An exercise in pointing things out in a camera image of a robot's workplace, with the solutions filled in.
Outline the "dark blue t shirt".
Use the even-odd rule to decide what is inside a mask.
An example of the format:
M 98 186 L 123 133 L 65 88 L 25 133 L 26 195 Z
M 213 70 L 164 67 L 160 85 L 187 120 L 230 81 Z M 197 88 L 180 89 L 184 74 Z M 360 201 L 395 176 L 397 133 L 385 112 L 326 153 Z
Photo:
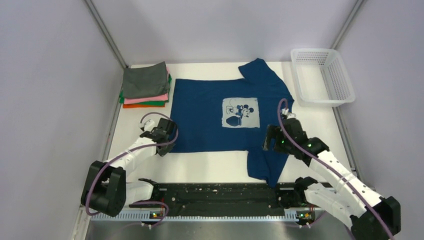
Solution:
M 170 117 L 178 128 L 175 153 L 247 151 L 247 173 L 277 185 L 288 155 L 263 150 L 267 128 L 278 126 L 281 99 L 294 103 L 288 87 L 257 58 L 238 67 L 239 79 L 175 81 Z

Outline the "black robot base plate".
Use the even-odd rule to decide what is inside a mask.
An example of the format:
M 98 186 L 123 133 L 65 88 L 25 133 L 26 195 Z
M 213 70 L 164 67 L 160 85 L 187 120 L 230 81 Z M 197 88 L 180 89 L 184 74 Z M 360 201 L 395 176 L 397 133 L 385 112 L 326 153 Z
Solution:
M 290 210 L 316 211 L 295 191 L 295 184 L 279 183 L 157 183 L 147 207 L 161 202 L 168 217 L 282 217 Z

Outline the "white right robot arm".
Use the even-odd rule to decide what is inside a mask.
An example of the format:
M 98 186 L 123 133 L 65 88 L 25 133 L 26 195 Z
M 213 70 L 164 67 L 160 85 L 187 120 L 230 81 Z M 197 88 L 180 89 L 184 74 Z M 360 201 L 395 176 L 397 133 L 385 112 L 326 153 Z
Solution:
M 334 191 L 313 177 L 299 177 L 293 200 L 320 207 L 347 227 L 356 240 L 393 240 L 401 231 L 401 205 L 369 188 L 344 167 L 318 137 L 308 137 L 299 120 L 287 118 L 266 129 L 264 150 L 292 155 L 323 177 Z

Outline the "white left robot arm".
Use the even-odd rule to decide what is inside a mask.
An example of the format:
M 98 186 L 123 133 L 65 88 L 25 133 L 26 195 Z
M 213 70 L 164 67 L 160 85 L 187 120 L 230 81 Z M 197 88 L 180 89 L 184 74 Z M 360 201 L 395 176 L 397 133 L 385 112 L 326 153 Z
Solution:
M 128 182 L 127 178 L 146 160 L 169 153 L 175 146 L 178 127 L 171 119 L 162 117 L 158 123 L 146 121 L 140 129 L 139 137 L 124 151 L 89 166 L 80 199 L 88 215 L 102 213 L 115 217 L 133 203 L 143 201 L 154 207 L 160 202 L 161 194 L 153 183 Z

